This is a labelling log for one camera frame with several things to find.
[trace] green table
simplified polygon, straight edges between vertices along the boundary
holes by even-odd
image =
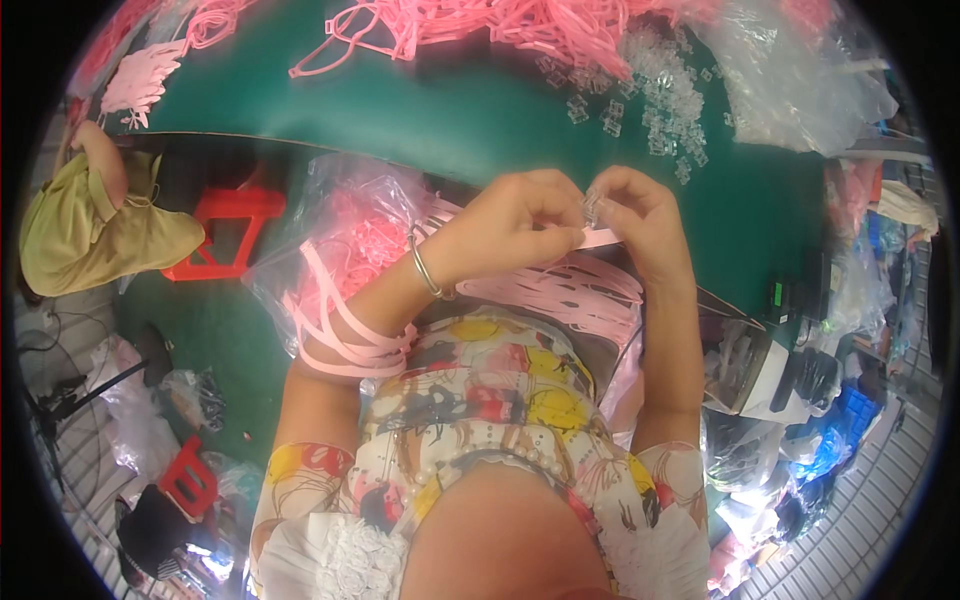
[[[819,246],[822,159],[734,144],[723,121],[723,82],[696,84],[709,163],[680,186],[672,157],[648,154],[643,97],[627,103],[623,133],[601,131],[596,115],[566,116],[572,88],[556,91],[492,60],[467,60],[429,77],[358,49],[345,64],[291,80],[287,69],[324,40],[324,20],[343,0],[262,0],[237,32],[191,50],[150,113],[149,132],[205,132],[272,138],[377,156],[473,185],[500,173],[556,167],[583,188],[605,167],[643,170],[677,194],[698,282],[748,314],[761,311],[771,276],[797,276],[805,246]],[[692,63],[713,64],[693,39]],[[342,55],[337,43],[316,64]],[[524,58],[532,62],[533,55]],[[611,92],[611,97],[619,97]],[[593,108],[606,99],[590,100]],[[110,132],[121,132],[118,119]]]

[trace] white lace trim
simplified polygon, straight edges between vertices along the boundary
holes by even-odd
[[[703,600],[709,545],[690,515],[677,505],[660,513],[653,529],[603,529],[597,538],[607,553],[619,594],[638,600]]]
[[[408,550],[364,519],[312,513],[284,521],[260,555],[265,600],[381,600],[396,597]]]

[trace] person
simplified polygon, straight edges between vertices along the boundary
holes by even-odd
[[[67,146],[80,151],[65,162]],[[92,121],[67,128],[54,166],[24,215],[17,280],[37,304],[189,256],[205,238],[183,212],[154,204],[161,160],[121,154]]]
[[[625,167],[593,187],[646,293],[630,451],[612,442],[567,336],[502,308],[421,326],[359,427],[358,381],[298,356],[251,537],[261,597],[704,597],[703,357],[680,212]],[[450,290],[556,261],[584,240],[583,198],[559,171],[500,177],[418,246],[422,266]],[[396,336],[434,299],[408,252],[347,307]],[[339,312],[331,322],[343,342],[369,344]],[[344,364],[313,339],[304,351]]]
[[[120,540],[118,554],[121,566],[131,576],[127,582],[132,586],[133,581],[142,582],[137,572],[157,580],[180,573],[185,565],[183,553],[187,543],[211,552],[217,549],[216,536],[211,531],[215,527],[212,511],[203,520],[192,522],[156,484],[144,488],[135,508],[131,509],[122,496],[117,496],[113,509]]]

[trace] red plastic stool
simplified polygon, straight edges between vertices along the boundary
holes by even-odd
[[[253,242],[260,233],[267,219],[273,219],[283,214],[287,206],[287,199],[283,194],[263,188],[246,190],[206,188],[204,195],[197,204],[193,217],[204,226],[206,239],[197,248],[197,254],[206,264],[193,264],[192,256],[163,269],[161,273],[171,281],[193,281],[197,279],[224,279],[240,277],[247,271],[247,260],[253,249]],[[250,219],[247,231],[244,233],[240,248],[233,258],[233,264],[223,265],[214,260],[206,247],[212,244],[210,240],[209,221],[211,219]]]
[[[200,438],[190,436],[156,484],[182,511],[196,520],[200,520],[217,499],[217,477],[197,456],[199,447]]]

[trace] silver bangle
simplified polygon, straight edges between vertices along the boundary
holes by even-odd
[[[417,267],[417,271],[423,276],[423,280],[426,282],[426,287],[430,290],[430,294],[434,298],[439,298],[440,300],[453,300],[457,297],[456,291],[446,292],[441,289],[436,283],[433,282],[433,278],[430,277],[430,274],[426,272],[426,266],[423,264],[423,259],[420,258],[420,251],[417,250],[417,236],[414,234],[414,229],[419,229],[423,233],[424,237],[426,232],[423,231],[420,226],[414,225],[410,228],[410,231],[407,233],[407,244],[410,245],[410,254],[414,257],[414,266]]]

